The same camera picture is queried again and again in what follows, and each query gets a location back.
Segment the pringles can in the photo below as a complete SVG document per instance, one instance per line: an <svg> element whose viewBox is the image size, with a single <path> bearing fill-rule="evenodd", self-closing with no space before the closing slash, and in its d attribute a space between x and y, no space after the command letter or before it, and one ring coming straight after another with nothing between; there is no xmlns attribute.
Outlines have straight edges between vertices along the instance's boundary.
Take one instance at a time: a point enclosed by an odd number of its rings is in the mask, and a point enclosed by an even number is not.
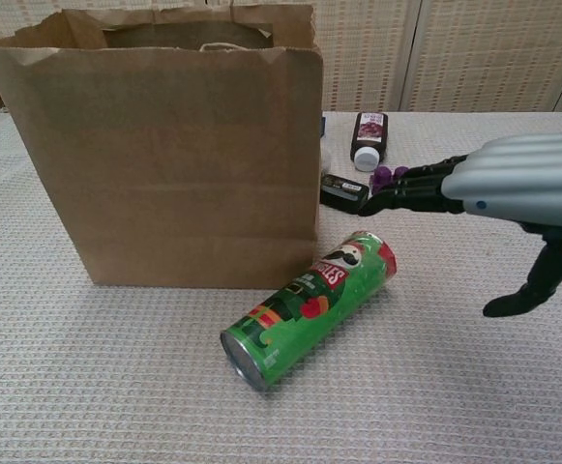
<svg viewBox="0 0 562 464"><path fill-rule="evenodd" d="M229 360L265 391L397 272L395 255L370 232L354 232L221 333Z"/></svg>

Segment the silver can bottom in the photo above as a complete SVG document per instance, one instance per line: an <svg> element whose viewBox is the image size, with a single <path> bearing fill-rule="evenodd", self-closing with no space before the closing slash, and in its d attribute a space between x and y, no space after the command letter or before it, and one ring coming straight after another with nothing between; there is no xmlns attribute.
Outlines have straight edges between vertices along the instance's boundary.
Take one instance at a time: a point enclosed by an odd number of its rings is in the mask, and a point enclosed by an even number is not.
<svg viewBox="0 0 562 464"><path fill-rule="evenodd" d="M227 331L221 332L221 344L233 368L251 387L260 392L268 389L261 371L252 360L251 354L235 336Z"/></svg>

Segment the white tablecloth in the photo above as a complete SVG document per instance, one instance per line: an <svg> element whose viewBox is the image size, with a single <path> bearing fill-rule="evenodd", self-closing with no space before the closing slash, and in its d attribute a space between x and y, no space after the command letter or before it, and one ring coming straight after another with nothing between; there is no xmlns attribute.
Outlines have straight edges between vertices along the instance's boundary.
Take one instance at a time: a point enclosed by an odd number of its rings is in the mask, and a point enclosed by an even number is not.
<svg viewBox="0 0 562 464"><path fill-rule="evenodd" d="M328 116L332 172L365 182L354 116ZM551 131L562 113L393 113L388 160ZM320 251L356 229L387 240L398 275L261 395L219 331L270 292L94 286L0 115L0 462L562 462L562 285L525 316L481 312L524 282L540 237L322 207Z"/></svg>

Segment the robotic hand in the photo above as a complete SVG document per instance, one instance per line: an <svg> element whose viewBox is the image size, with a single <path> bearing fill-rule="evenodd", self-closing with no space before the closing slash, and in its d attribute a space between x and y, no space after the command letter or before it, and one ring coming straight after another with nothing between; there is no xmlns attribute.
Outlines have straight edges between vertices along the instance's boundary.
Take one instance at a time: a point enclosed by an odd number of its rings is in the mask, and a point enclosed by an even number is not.
<svg viewBox="0 0 562 464"><path fill-rule="evenodd" d="M529 312L546 302L562 281L562 134L500 138L469 155L415 167L358 214L397 208L506 219L542 235L547 244L527 282L483 310L487 317Z"/></svg>

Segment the brown paper bag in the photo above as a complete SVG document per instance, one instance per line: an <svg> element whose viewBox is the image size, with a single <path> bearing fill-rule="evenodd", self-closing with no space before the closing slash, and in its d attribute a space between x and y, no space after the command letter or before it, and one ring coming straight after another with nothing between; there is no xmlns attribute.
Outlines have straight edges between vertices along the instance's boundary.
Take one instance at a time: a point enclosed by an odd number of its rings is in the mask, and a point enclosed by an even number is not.
<svg viewBox="0 0 562 464"><path fill-rule="evenodd" d="M278 287L316 242L310 6L76 11L0 40L0 93L97 283Z"/></svg>

